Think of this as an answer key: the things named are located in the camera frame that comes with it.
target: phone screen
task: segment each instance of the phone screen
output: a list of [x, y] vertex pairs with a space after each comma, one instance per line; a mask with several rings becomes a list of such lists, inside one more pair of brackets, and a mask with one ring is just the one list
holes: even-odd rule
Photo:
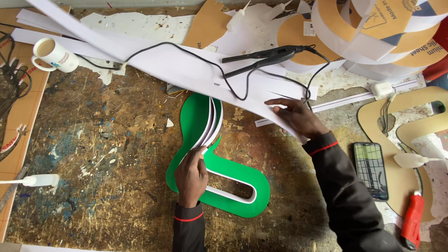
[[364, 181], [376, 201], [388, 201], [389, 192], [384, 170], [383, 154], [379, 143], [355, 143], [356, 173]]

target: red object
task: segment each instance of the red object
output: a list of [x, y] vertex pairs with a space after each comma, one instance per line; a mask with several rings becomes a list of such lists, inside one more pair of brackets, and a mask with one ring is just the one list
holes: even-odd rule
[[401, 243], [410, 250], [416, 250], [420, 245], [420, 221], [425, 201], [419, 193], [411, 196], [408, 211], [401, 227]]
[[[445, 50], [448, 50], [448, 18], [445, 18], [440, 22], [440, 26], [432, 38]], [[432, 81], [444, 75], [446, 72], [448, 72], [448, 56], [439, 62], [428, 66], [423, 70], [423, 76], [425, 77], [425, 80]]]

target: red stripe on sleeve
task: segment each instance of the red stripe on sleeve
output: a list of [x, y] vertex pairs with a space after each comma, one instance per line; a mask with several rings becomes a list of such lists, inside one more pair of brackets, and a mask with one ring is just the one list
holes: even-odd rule
[[337, 144], [338, 144], [338, 142], [336, 141], [336, 142], [334, 142], [334, 143], [332, 143], [332, 144], [330, 144], [330, 145], [327, 145], [327, 146], [322, 147], [322, 148], [320, 148], [320, 149], [318, 149], [318, 150], [315, 150], [315, 151], [313, 151], [313, 152], [311, 152], [311, 153], [308, 153], [308, 155], [312, 156], [312, 155], [314, 155], [314, 154], [316, 154], [316, 153], [318, 153], [318, 152], [320, 152], [320, 151], [323, 151], [323, 150], [325, 150], [325, 149], [328, 149], [328, 148], [330, 148], [330, 147], [332, 147], [332, 146], [335, 146], [335, 145], [337, 145]]
[[199, 219], [203, 214], [204, 214], [204, 212], [202, 212], [201, 214], [199, 214], [198, 217], [193, 218], [193, 219], [189, 219], [189, 220], [179, 219], [179, 218], [177, 218], [176, 216], [174, 216], [174, 218], [175, 218], [176, 220], [180, 221], [180, 222], [192, 222], [192, 221], [194, 221], [194, 220]]

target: black sleeve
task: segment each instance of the black sleeve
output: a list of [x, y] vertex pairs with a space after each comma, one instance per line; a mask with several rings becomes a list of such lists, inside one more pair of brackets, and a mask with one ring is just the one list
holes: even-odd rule
[[174, 214], [174, 238], [172, 250], [174, 252], [202, 252], [204, 248], [205, 224], [202, 205], [194, 208], [176, 206]]
[[309, 141], [303, 148], [313, 159], [329, 226], [342, 250], [402, 251], [398, 240], [383, 230], [383, 218], [373, 198], [333, 133]]

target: workbench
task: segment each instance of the workbench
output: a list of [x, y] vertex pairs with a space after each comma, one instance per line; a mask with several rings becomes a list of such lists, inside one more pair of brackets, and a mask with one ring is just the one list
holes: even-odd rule
[[[72, 14], [77, 18], [93, 12], [182, 16], [199, 8], [74, 9]], [[366, 92], [362, 87], [333, 90], [313, 105], [362, 92]], [[131, 66], [125, 76], [114, 75], [108, 86], [88, 68], [52, 72], [25, 163], [30, 164], [28, 174], [59, 174], [60, 184], [56, 190], [18, 187], [5, 241], [105, 251], [170, 251], [178, 194], [166, 185], [165, 172], [182, 144], [180, 111], [190, 94], [167, 98], [166, 83]], [[351, 143], [369, 141], [356, 113], [372, 101], [316, 113], [347, 153]], [[311, 158], [297, 140], [273, 124], [256, 128], [254, 121], [260, 116], [227, 103], [223, 106], [222, 141], [216, 154], [263, 172], [271, 197], [266, 209], [249, 219], [203, 205], [206, 248], [340, 251], [328, 227]], [[166, 127], [167, 119], [173, 127]], [[113, 148], [117, 152], [109, 153]], [[251, 195], [250, 188], [213, 174], [209, 185], [242, 197]], [[446, 230], [447, 223], [442, 224], [436, 228]], [[431, 232], [431, 238], [434, 243], [437, 235]], [[431, 251], [433, 246], [423, 242], [420, 250]]]

